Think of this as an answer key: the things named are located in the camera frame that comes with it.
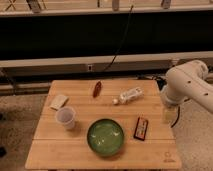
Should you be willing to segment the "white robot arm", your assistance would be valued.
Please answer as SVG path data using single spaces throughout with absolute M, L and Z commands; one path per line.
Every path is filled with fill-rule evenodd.
M 205 81 L 209 73 L 201 60 L 192 60 L 170 68 L 166 74 L 166 84 L 160 91 L 165 124 L 176 108 L 188 97 L 213 114 L 213 86 Z

